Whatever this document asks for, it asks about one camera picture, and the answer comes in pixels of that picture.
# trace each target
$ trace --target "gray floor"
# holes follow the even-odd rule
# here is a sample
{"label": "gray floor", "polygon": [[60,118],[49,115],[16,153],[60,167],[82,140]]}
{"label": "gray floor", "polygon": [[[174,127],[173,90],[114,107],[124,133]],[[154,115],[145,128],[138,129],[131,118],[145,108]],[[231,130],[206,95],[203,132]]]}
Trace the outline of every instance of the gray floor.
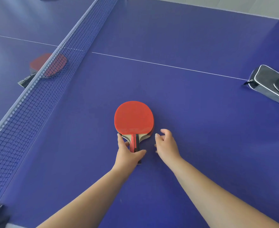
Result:
{"label": "gray floor", "polygon": [[163,0],[279,19],[279,0]]}

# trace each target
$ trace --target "paddle handle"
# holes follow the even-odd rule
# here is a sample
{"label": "paddle handle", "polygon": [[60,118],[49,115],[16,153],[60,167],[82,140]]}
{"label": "paddle handle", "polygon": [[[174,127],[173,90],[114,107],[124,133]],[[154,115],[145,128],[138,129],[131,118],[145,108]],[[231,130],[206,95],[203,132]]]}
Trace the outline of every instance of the paddle handle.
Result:
{"label": "paddle handle", "polygon": [[140,151],[138,134],[131,134],[130,151],[132,153]]}

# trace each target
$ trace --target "person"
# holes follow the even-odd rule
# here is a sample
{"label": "person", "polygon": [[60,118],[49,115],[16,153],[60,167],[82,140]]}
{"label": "person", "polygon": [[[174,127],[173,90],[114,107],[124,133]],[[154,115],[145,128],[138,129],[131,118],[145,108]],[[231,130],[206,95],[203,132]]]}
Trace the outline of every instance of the person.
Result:
{"label": "person", "polygon": [[[155,134],[157,153],[210,228],[279,228],[279,223],[224,190],[179,154],[169,130]],[[113,168],[37,228],[95,228],[146,151],[131,153],[120,134]]]}

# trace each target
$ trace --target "red table tennis paddle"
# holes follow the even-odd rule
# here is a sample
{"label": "red table tennis paddle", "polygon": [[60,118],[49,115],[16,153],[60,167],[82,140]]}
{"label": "red table tennis paddle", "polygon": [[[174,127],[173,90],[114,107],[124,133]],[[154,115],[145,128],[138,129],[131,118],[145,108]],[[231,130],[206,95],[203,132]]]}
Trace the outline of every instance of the red table tennis paddle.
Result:
{"label": "red table tennis paddle", "polygon": [[[42,68],[42,66],[46,63],[46,61],[50,58],[51,53],[45,53],[40,57],[36,58],[34,61],[30,63],[30,72],[31,75],[19,81],[18,84],[22,87],[26,88],[30,81],[35,77],[37,72]],[[42,76],[42,78],[50,78],[59,73],[68,62],[67,58],[62,54],[58,54],[54,61],[47,68],[46,72]]]}
{"label": "red table tennis paddle", "polygon": [[139,143],[149,138],[154,129],[154,118],[150,108],[139,101],[121,104],[115,112],[116,130],[130,144],[130,151],[139,151]]}

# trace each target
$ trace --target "table tennis net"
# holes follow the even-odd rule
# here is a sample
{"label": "table tennis net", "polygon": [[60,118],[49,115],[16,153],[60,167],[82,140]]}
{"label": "table tennis net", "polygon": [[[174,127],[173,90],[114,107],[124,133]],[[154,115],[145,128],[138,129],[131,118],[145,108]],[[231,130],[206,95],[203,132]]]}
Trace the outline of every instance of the table tennis net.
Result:
{"label": "table tennis net", "polygon": [[[0,198],[117,0],[95,0],[0,122]],[[63,70],[42,78],[62,54]],[[57,61],[60,66],[65,61]]]}

